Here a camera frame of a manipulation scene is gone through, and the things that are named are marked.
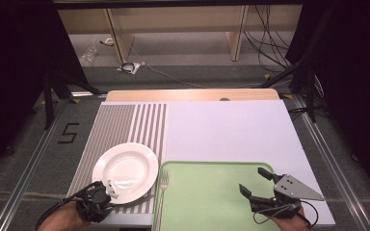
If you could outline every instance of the human hand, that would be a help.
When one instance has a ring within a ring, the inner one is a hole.
[[[89,221],[80,217],[76,201],[71,201],[47,217],[41,224],[39,231],[72,231],[89,225]]]
[[[304,217],[304,208],[300,208],[299,214]],[[307,231],[308,227],[305,221],[298,216],[293,216],[292,218],[279,219],[270,218],[275,224],[280,228],[281,231]]]

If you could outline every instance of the fork handle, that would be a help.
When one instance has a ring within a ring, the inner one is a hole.
[[[161,192],[161,198],[160,198],[160,203],[159,203],[159,207],[158,207],[157,223],[156,223],[154,231],[159,231],[160,228],[161,228],[161,215],[162,215],[163,202],[164,202],[164,191]]]

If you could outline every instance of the black stand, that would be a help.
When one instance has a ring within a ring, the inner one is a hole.
[[[50,70],[47,68],[46,74],[43,77],[44,106],[46,109],[46,125],[44,126],[45,130],[49,128],[54,118],[51,89],[53,88],[53,90],[58,94],[59,98],[69,99],[71,97],[71,92],[66,86],[66,82],[72,83],[73,85],[76,85],[84,90],[88,90],[92,94],[107,94],[107,91],[93,88],[89,84],[78,81],[61,71]]]
[[[311,66],[316,58],[316,52],[321,47],[322,37],[325,36],[327,24],[330,21],[333,10],[335,9],[337,0],[334,0],[329,7],[324,11],[320,22],[311,37],[310,43],[307,46],[302,58],[294,65],[288,67],[275,78],[261,85],[261,89],[266,89],[286,78],[290,74],[294,74],[294,78],[290,84],[290,90],[293,93],[299,92],[303,86],[307,86],[306,111],[312,122],[315,122],[314,117],[314,73],[311,71]]]

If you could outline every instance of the gray carpet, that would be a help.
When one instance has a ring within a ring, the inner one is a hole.
[[[154,69],[169,74],[178,81],[208,88],[236,86],[249,88],[251,84],[262,83],[264,74],[268,73],[260,66],[252,65],[155,66]],[[195,86],[189,84],[178,83],[172,78],[156,73],[145,66],[142,66],[135,75],[118,72],[115,67],[90,67],[85,68],[85,72],[91,85],[101,90],[195,88]],[[285,93],[288,92],[287,86],[288,84],[280,85],[276,89],[278,92]],[[81,90],[75,86],[70,86],[70,88],[72,91]],[[29,116],[13,143],[14,154],[0,159],[0,211],[43,133],[45,117],[44,105],[41,104],[41,100],[39,99],[36,103],[36,113]],[[56,201],[56,198],[66,195],[92,129],[98,107],[103,100],[104,98],[85,97],[80,98],[78,103],[74,101],[67,103],[40,165],[13,217],[9,230],[33,230],[39,216]],[[284,102],[287,109],[296,108],[293,100],[284,99]],[[317,113],[325,114],[323,111],[317,111]],[[361,165],[350,158],[351,148],[343,139],[333,118],[320,115],[316,116],[317,125],[370,216],[370,181]],[[69,126],[68,128],[69,132],[75,132],[77,136],[73,143],[59,143],[59,141],[70,140],[70,136],[62,135],[68,123],[78,123],[78,125]],[[302,115],[295,118],[293,123],[337,223],[334,227],[319,227],[316,230],[357,230],[357,225],[347,205],[335,186],[314,140],[304,125]],[[113,230],[113,228],[89,227],[86,230]]]

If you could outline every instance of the triangular metal piece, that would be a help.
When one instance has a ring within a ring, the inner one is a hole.
[[[292,198],[325,200],[325,198],[291,175],[284,175],[276,184],[275,191]]]

